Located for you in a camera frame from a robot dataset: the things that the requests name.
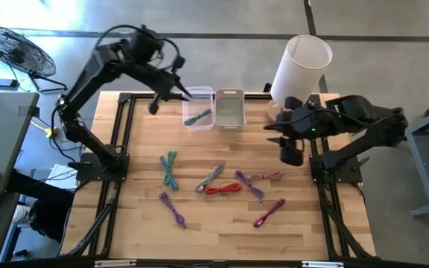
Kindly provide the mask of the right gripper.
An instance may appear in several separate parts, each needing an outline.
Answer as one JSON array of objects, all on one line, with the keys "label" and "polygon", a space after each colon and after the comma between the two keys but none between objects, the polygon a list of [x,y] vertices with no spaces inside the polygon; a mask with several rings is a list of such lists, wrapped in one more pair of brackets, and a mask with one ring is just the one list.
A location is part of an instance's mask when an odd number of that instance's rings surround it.
[{"label": "right gripper", "polygon": [[295,97],[285,98],[285,109],[276,116],[276,123],[268,124],[264,130],[282,132],[283,137],[267,138],[280,146],[280,159],[285,164],[301,166],[304,147],[298,149],[297,140],[314,139],[336,133],[334,116],[321,106],[305,106]]}]

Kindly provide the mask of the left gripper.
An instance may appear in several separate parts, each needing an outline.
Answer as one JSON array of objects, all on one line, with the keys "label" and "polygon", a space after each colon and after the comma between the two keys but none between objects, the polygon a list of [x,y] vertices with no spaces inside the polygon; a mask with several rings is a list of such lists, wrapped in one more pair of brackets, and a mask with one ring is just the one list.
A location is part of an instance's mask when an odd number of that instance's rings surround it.
[{"label": "left gripper", "polygon": [[180,89],[185,95],[190,98],[192,95],[186,90],[181,84],[180,77],[176,74],[177,69],[182,68],[185,63],[185,58],[182,56],[176,56],[174,59],[174,66],[171,72],[166,71],[155,66],[148,65],[147,81],[144,83],[150,89],[155,92],[153,100],[148,105],[148,112],[155,115],[159,109],[159,101],[179,100],[188,101],[181,94],[173,93],[171,90],[173,87]]}]

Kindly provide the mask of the clear plastic bin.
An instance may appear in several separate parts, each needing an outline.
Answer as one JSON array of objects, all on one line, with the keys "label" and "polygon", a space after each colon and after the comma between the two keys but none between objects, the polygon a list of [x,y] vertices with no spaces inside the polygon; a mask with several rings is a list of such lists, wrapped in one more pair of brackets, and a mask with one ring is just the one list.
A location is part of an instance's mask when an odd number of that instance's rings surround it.
[{"label": "clear plastic bin", "polygon": [[182,125],[189,131],[211,130],[215,123],[214,91],[209,86],[187,87],[192,95],[183,94]]}]

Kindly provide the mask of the beige plastic bin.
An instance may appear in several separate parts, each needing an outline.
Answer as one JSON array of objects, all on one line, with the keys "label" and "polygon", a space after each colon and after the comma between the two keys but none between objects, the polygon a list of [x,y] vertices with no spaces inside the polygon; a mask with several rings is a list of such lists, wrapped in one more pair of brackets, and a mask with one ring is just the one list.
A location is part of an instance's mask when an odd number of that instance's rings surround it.
[{"label": "beige plastic bin", "polygon": [[214,94],[214,124],[220,132],[241,132],[246,123],[244,90],[218,89]]}]

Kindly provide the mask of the white shade table lamp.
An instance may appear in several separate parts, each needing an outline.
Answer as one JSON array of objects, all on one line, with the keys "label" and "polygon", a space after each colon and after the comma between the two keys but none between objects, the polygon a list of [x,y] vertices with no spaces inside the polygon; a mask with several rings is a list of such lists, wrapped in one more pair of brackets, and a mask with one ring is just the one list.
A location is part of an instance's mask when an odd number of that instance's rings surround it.
[{"label": "white shade table lamp", "polygon": [[274,123],[278,112],[303,107],[332,58],[330,46],[316,36],[298,35],[291,38],[270,87],[272,100],[267,106],[266,122]]}]

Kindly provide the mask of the white paper sheet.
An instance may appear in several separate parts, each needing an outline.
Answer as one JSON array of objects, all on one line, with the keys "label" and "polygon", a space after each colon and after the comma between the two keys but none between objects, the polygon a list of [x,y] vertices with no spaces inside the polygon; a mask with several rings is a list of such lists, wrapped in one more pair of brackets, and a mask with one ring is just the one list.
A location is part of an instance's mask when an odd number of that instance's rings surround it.
[{"label": "white paper sheet", "polygon": [[74,190],[77,187],[77,171],[71,167],[56,164],[45,183],[64,190]]}]

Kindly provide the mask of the black floor fan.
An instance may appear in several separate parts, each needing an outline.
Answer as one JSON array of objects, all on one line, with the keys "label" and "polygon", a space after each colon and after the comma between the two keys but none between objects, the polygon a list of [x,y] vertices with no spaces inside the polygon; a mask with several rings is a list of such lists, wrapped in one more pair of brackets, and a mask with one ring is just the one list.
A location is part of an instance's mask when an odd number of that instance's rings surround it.
[{"label": "black floor fan", "polygon": [[66,91],[64,83],[50,79],[56,73],[54,60],[38,45],[0,26],[0,61],[17,69],[33,82],[39,93]]}]

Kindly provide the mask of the black bag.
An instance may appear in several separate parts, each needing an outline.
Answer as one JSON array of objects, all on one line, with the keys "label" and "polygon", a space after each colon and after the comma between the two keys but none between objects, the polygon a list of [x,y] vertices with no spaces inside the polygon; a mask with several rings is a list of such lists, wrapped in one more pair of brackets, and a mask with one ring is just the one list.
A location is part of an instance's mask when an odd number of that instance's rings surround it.
[{"label": "black bag", "polygon": [[16,170],[10,175],[7,192],[36,199],[29,211],[29,226],[40,235],[61,243],[67,214],[72,206],[72,191],[33,179]]}]

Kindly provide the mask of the silver metal bracket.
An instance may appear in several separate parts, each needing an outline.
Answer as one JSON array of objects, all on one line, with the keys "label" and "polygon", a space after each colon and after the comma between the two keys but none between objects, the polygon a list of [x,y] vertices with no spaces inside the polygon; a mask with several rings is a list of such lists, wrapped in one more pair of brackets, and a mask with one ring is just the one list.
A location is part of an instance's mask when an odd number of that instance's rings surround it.
[{"label": "silver metal bracket", "polygon": [[302,268],[344,268],[344,263],[330,261],[303,261]]},{"label": "silver metal bracket", "polygon": [[136,264],[137,261],[132,259],[101,260],[96,261],[93,268],[128,268],[135,267]]}]

